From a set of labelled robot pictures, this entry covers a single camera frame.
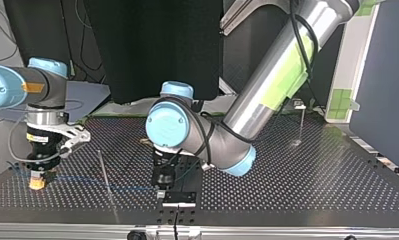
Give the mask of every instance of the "yellow tape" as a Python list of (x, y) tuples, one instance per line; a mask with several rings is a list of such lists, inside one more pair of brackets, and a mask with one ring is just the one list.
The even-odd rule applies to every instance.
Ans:
[(24, 83), (22, 84), (22, 90), (27, 93), (41, 93), (43, 91), (44, 84), (42, 83)]
[(40, 142), (40, 143), (47, 143), (49, 142), (48, 137), (39, 137), (39, 136), (34, 136), (29, 133), (27, 133), (27, 140), (30, 142)]

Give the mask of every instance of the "light blue joint cap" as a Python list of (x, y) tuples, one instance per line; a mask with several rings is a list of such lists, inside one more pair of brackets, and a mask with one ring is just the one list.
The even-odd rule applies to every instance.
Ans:
[(255, 161), (255, 159), (256, 159), (256, 149), (253, 146), (251, 146), (249, 148), (248, 153), (242, 159), (242, 161), (238, 162), (236, 165), (234, 165), (231, 168), (224, 169), (223, 171), (233, 176), (241, 177), (249, 172), (249, 170), (252, 168), (252, 164)]
[(186, 139), (189, 131), (189, 118), (177, 104), (161, 102), (150, 110), (146, 133), (158, 146), (178, 146)]
[(27, 93), (24, 78), (8, 67), (0, 66), (0, 108), (14, 107), (24, 102)]
[(161, 95), (171, 94), (189, 99), (193, 99), (193, 92), (193, 87), (189, 84), (175, 81), (164, 82), (161, 89)]
[(39, 68), (41, 70), (57, 74), (61, 77), (68, 78), (68, 67), (62, 62), (45, 58), (30, 58), (28, 67)]

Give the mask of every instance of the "optical breadboard table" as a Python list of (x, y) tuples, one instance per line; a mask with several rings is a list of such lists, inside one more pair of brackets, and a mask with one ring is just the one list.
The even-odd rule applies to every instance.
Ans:
[(0, 223), (399, 228), (399, 176), (317, 115), (306, 115), (302, 129), (297, 115), (270, 122), (244, 177), (182, 161), (178, 174), (192, 170), (173, 191), (197, 197), (196, 207), (178, 210), (162, 207), (150, 184), (145, 118), (93, 118), (86, 126), (92, 141), (62, 161), (47, 188), (30, 190), (22, 166), (0, 175)]

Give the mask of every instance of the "green tape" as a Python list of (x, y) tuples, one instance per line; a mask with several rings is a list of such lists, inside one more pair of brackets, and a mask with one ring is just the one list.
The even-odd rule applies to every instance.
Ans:
[(344, 120), (348, 116), (351, 106), (352, 90), (350, 89), (333, 89), (327, 118)]
[[(303, 36), (302, 41), (309, 58), (312, 56), (313, 43), (308, 36)], [(261, 100), (261, 104), (277, 110), (286, 97), (291, 98), (307, 79), (306, 66), (298, 44), (292, 47), (287, 57), (283, 57), (279, 63), (280, 69), (274, 77), (273, 83)]]
[(373, 14), (374, 6), (376, 5), (376, 0), (366, 0), (361, 4), (358, 9), (356, 16), (371, 16)]

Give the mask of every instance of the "sticker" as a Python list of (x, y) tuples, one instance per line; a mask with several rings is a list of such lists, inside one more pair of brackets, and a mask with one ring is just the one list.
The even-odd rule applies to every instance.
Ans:
[[(312, 56), (314, 45), (308, 36), (302, 37), (307, 55)], [(288, 49), (277, 63), (277, 70), (272, 74), (273, 81), (261, 99), (261, 104), (272, 109), (279, 109), (286, 97), (291, 98), (306, 81), (308, 74), (303, 61), (299, 45)]]
[(22, 90), (27, 93), (41, 93), (43, 91), (43, 83), (23, 83)]
[(28, 141), (31, 141), (31, 142), (41, 142), (41, 143), (49, 142), (49, 137), (39, 137), (39, 136), (31, 135), (29, 133), (27, 133), (27, 139), (28, 139)]

